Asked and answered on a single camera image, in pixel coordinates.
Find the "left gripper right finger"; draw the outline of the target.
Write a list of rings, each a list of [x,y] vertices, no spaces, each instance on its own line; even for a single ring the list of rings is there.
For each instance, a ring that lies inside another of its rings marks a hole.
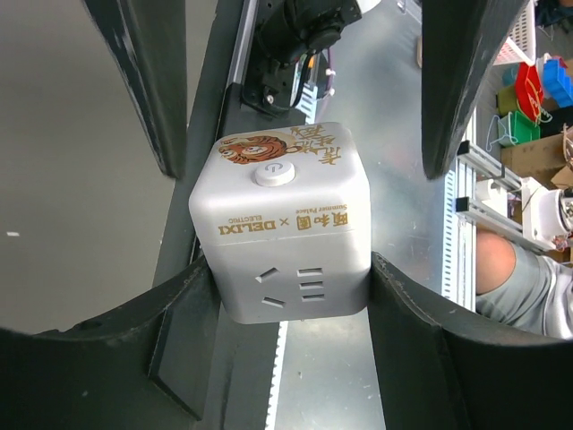
[[[368,318],[388,429],[570,429],[572,343],[494,322],[372,254]]]

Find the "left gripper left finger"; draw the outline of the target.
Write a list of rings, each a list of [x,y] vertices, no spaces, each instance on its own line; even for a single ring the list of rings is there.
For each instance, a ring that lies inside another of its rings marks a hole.
[[[219,301],[204,259],[68,331],[1,332],[4,429],[191,429]]]

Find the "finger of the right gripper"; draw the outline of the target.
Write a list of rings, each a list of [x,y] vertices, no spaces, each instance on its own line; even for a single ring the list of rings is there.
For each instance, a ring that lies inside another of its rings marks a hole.
[[[422,159],[427,179],[449,171],[484,76],[525,1],[422,2]]]
[[[181,178],[187,131],[185,2],[84,5],[115,59],[160,171]]]

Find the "white cube socket adapter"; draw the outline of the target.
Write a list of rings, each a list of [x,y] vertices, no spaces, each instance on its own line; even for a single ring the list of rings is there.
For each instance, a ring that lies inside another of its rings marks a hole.
[[[366,306],[370,186],[343,125],[219,139],[189,210],[223,306],[236,322],[346,316]]]

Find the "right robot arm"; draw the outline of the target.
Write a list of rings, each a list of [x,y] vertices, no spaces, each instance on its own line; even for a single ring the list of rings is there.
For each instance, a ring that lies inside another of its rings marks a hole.
[[[182,1],[89,1],[87,12],[120,70],[160,171],[184,173],[186,22]],[[443,176],[461,143],[483,76],[522,1],[422,4],[422,157],[429,179]],[[356,1],[274,1],[254,28],[244,101],[280,117],[295,105],[288,75],[332,47],[366,6]]]

